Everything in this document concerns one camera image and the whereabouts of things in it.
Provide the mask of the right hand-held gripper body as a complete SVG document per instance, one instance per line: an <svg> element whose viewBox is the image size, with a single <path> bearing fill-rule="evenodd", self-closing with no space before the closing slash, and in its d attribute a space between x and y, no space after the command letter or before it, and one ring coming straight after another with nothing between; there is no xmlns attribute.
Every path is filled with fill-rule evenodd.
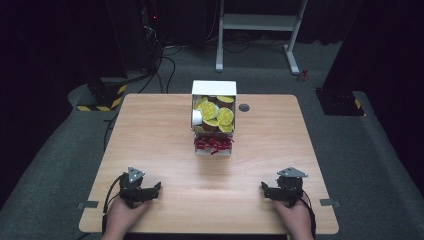
<svg viewBox="0 0 424 240"><path fill-rule="evenodd" d="M303 196L303 179L308 176L294 167L277 172L279 178L277 179L278 191L277 199L284 201L289 207L295 205Z"/></svg>

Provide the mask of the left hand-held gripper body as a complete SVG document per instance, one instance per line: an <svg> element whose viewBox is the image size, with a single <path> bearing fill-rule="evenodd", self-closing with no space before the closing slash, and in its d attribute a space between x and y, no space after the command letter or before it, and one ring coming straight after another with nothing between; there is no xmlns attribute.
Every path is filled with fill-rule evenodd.
<svg viewBox="0 0 424 240"><path fill-rule="evenodd" d="M120 176L119 196L130 208L134 208L136 203L143 203L140 197L144 190L141 188L144 175L143 171L129 166L128 170Z"/></svg>

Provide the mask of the person's left hand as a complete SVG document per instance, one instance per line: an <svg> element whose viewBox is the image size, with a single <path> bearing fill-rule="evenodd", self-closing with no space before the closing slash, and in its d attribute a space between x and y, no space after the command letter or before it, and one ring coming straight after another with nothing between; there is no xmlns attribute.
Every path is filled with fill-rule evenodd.
<svg viewBox="0 0 424 240"><path fill-rule="evenodd" d="M149 209L151 204L151 201L145 201L135 208L130 208L123 199L114 199L108 210L106 229L101 240L124 240L126 233Z"/></svg>

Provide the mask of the person's right hand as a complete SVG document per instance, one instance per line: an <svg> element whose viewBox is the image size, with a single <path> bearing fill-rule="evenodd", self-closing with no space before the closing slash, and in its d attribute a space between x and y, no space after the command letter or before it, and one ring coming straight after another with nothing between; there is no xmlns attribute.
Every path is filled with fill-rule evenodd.
<svg viewBox="0 0 424 240"><path fill-rule="evenodd" d="M298 201L294 206L287 207L282 201L274 201L283 225L295 240L315 240L312 234L312 223L307 206Z"/></svg>

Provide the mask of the pile of yellow-lidded capsules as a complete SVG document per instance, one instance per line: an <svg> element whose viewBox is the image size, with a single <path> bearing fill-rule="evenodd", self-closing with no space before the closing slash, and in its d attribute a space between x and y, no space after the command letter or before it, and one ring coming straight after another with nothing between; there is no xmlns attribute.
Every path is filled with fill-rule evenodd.
<svg viewBox="0 0 424 240"><path fill-rule="evenodd" d="M234 96L195 95L192 99L192 111L200 110L203 122L193 126L197 133L231 134L235 130Z"/></svg>

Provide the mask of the black yellow striped stand base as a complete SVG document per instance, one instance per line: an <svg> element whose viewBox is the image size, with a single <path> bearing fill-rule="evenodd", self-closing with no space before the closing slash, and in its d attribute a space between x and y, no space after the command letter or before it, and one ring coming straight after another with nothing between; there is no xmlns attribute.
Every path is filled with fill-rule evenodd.
<svg viewBox="0 0 424 240"><path fill-rule="evenodd" d="M113 111L121 103L127 85L122 83L89 82L76 104L79 111Z"/></svg>

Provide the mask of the white cardboard box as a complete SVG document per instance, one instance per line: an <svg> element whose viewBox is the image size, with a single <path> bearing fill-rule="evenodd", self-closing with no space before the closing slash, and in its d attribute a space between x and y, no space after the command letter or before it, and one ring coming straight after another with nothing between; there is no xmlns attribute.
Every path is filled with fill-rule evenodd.
<svg viewBox="0 0 424 240"><path fill-rule="evenodd" d="M195 95L234 96L237 99L235 81L194 80L192 99Z"/></svg>

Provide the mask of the dark equipment rack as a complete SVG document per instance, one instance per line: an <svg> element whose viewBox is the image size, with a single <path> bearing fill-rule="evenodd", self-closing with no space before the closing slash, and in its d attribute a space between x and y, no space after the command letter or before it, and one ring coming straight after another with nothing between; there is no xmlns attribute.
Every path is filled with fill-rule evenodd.
<svg viewBox="0 0 424 240"><path fill-rule="evenodd" d="M152 73L159 65L164 45L162 0L138 0L142 29L142 72Z"/></svg>

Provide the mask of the white metal stand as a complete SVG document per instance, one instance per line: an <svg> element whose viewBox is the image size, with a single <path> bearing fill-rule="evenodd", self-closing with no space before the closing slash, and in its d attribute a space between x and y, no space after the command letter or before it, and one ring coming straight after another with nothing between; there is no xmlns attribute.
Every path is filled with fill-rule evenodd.
<svg viewBox="0 0 424 240"><path fill-rule="evenodd" d="M225 30L263 30L290 32L290 41L283 46L291 73L299 75L297 62L293 54L293 48L298 36L298 32L303 21L304 12L308 0L301 0L298 13L296 15L256 15L256 14L230 14L225 12L225 0L220 0L218 43L216 50L215 70L222 72L223 63L223 37Z"/></svg>

